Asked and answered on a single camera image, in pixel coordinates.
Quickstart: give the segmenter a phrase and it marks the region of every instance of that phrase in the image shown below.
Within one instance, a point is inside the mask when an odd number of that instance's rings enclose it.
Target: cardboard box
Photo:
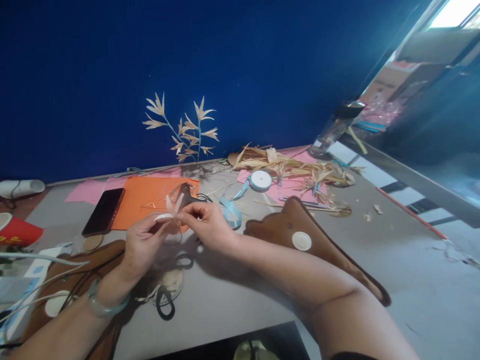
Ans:
[[[435,80],[446,68],[445,64],[429,62],[395,61],[385,64],[370,85],[360,96],[360,101],[371,104],[382,93],[382,97],[392,102],[410,87],[409,96]]]

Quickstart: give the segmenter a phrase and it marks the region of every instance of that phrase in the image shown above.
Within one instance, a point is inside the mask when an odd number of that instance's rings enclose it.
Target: brown felt pouch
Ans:
[[[40,289],[37,297],[41,298],[52,295],[60,290],[71,291],[75,284],[77,284],[77,282],[82,278],[82,276],[88,273],[88,271],[116,257],[110,263],[106,264],[104,267],[100,268],[96,272],[103,278],[106,274],[108,274],[115,267],[117,267],[117,265],[120,264],[124,257],[124,252],[125,241],[116,240],[107,245],[99,247],[97,250],[90,253],[80,253],[75,256],[62,256],[63,259],[69,261],[79,263],[84,261],[90,261],[90,263],[82,266],[81,268],[73,271],[72,273],[66,274],[65,277],[61,276],[58,279],[45,284]],[[46,280],[51,279],[52,277],[71,269],[72,266],[64,265],[58,262],[53,263],[48,269]],[[80,297],[85,294],[96,278],[97,276],[93,274],[90,274],[88,277],[86,277],[84,282],[81,285],[77,286],[76,290],[74,291],[75,295]],[[47,302],[47,300],[48,299],[44,301],[39,301],[35,304],[35,308],[31,313],[30,320],[28,321],[28,325],[25,330],[25,334],[22,338],[23,342],[27,341],[31,336],[33,336],[33,334],[35,334],[43,326],[48,324],[50,320],[52,320],[52,318],[45,313],[45,303]],[[96,344],[93,346],[86,359],[110,359],[113,356],[113,350],[115,349],[117,340],[120,336],[120,330],[121,324],[118,315],[116,315],[112,319],[108,327],[105,329],[103,334],[100,336]]]
[[[292,235],[296,232],[303,232],[310,236],[312,244],[307,253],[353,276],[370,290],[383,306],[387,307],[391,304],[387,290],[332,241],[298,197],[290,197],[283,205],[281,212],[268,215],[262,221],[249,220],[245,225],[246,235],[292,249],[295,249]]]

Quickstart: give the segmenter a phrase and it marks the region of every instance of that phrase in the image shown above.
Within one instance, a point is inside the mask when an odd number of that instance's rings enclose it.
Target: plastic bottle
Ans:
[[[329,147],[336,142],[353,120],[362,112],[365,104],[360,101],[343,101],[330,116],[325,128],[308,149],[313,158],[327,153]]]

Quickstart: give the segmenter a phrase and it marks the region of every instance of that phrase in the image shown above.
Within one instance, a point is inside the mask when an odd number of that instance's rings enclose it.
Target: paper cup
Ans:
[[[8,212],[0,213],[0,245],[27,247],[36,242],[44,230]]]
[[[4,180],[0,182],[0,196],[16,199],[22,196],[41,193],[45,184],[40,180]]]

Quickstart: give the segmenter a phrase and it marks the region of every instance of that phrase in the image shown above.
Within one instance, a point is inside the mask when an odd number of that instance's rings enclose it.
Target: wooden coaster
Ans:
[[[231,154],[228,155],[228,163],[232,166],[237,165],[237,158],[239,157],[238,152],[232,152]]]
[[[103,239],[104,236],[102,234],[87,237],[83,243],[83,251],[89,252],[95,250],[100,246]]]

